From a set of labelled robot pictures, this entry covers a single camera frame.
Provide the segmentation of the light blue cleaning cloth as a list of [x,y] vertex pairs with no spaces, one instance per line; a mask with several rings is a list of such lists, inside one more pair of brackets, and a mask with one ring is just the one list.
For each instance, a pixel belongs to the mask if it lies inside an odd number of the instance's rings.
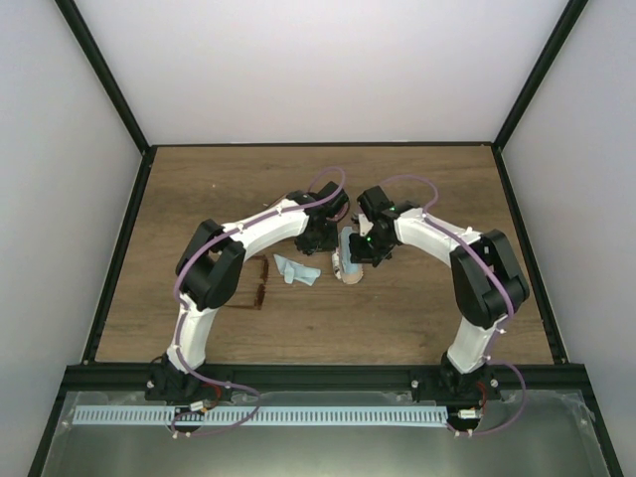
[[362,266],[352,259],[350,237],[353,233],[352,227],[344,227],[339,234],[339,272],[341,280],[346,284],[355,284],[363,276]]

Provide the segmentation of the tan glasses case striped trim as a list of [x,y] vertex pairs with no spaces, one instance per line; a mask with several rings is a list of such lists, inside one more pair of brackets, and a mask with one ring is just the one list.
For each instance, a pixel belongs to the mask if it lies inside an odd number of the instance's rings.
[[334,275],[347,285],[359,283],[364,276],[363,266],[352,261],[350,236],[353,233],[352,227],[343,227],[338,234],[338,245],[331,255]]

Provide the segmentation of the tan glasses case black trim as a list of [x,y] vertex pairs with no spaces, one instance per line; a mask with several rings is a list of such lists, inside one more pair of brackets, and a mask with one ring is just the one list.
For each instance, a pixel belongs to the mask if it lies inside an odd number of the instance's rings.
[[268,204],[265,208],[267,210],[269,210],[269,209],[285,209],[285,208],[289,207],[291,204],[292,204],[292,202],[285,195],[283,195],[283,196],[277,198],[271,204]]

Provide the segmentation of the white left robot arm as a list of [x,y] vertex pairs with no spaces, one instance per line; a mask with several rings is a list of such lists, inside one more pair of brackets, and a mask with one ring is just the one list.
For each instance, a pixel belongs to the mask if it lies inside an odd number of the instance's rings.
[[196,370],[206,359],[206,343],[221,307],[234,296],[244,262],[283,241],[300,237],[311,253],[321,249],[334,218],[348,204],[342,187],[328,183],[317,193],[295,191],[249,218],[220,225],[199,224],[177,265],[174,296],[179,318],[167,360],[176,369],[168,389],[179,400],[195,399],[203,389]]

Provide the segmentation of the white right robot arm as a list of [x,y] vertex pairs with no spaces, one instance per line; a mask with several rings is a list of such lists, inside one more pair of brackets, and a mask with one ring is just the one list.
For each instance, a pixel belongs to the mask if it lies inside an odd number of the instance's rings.
[[445,359],[444,393],[463,400],[477,388],[475,371],[490,358],[496,335],[530,297],[530,286],[505,234],[461,229],[414,204],[364,206],[358,229],[343,239],[341,261],[378,266],[400,245],[415,247],[451,270],[461,321]]

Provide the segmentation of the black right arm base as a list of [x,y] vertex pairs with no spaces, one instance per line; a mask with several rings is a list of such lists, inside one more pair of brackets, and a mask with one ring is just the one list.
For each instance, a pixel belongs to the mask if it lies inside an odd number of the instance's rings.
[[468,374],[460,373],[448,358],[441,355],[438,365],[415,367],[408,375],[411,395],[414,400],[463,403],[501,398],[498,387],[491,381],[495,378],[488,365],[481,365]]

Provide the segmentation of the brown sunglasses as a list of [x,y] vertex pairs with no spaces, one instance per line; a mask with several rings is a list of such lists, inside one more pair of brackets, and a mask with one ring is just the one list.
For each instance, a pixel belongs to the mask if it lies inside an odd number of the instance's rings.
[[242,267],[238,288],[226,304],[228,308],[260,310],[269,277],[269,259],[265,254],[249,258]]

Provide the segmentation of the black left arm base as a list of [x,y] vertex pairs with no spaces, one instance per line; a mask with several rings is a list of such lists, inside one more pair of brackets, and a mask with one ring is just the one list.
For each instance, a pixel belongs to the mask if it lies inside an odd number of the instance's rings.
[[147,400],[168,403],[190,403],[198,400],[229,400],[232,392],[217,385],[202,382],[178,370],[163,354],[150,362],[146,383]]

